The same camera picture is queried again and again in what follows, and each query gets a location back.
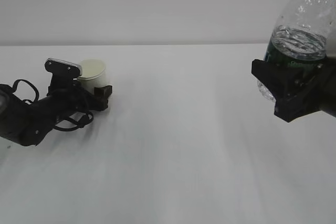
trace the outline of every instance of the plastic water bottle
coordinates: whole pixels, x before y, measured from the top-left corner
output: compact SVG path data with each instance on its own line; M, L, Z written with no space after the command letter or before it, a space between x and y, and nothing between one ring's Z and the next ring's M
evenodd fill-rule
M335 18L336 0L291 0L277 20L264 61L309 73L326 57L327 37ZM263 96L275 101L258 81Z

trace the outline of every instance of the white cup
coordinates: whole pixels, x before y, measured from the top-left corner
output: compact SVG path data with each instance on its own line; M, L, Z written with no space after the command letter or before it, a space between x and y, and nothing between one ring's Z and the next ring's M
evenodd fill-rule
M107 86L106 65L102 60L84 60L80 63L82 67L82 75L77 78L90 93L94 94L94 88L102 88Z

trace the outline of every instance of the water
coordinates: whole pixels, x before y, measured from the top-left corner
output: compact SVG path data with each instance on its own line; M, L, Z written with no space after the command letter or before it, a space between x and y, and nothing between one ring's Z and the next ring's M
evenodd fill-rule
M325 58L326 44L327 39L321 35L278 26L272 33L264 61L291 68L304 68L308 73ZM260 81L258 88L266 99L275 102L273 95Z

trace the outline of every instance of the green bottle label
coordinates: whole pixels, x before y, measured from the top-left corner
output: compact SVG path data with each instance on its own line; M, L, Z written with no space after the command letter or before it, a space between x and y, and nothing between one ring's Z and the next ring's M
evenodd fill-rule
M267 47L267 52L264 58L264 61L269 63L277 64L281 67L289 67L289 68L304 68L305 73L309 73L311 70L314 69L315 66L322 63L324 59L320 60L298 60L292 57L289 57L282 52L280 52L272 43L269 42Z

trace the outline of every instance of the black mount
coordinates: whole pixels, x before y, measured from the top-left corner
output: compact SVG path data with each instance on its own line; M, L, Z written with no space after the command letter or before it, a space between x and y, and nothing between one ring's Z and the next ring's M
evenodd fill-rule
M324 111L336 117L336 62L326 59L304 75L262 60L252 62L252 74L276 99L275 115L286 122Z

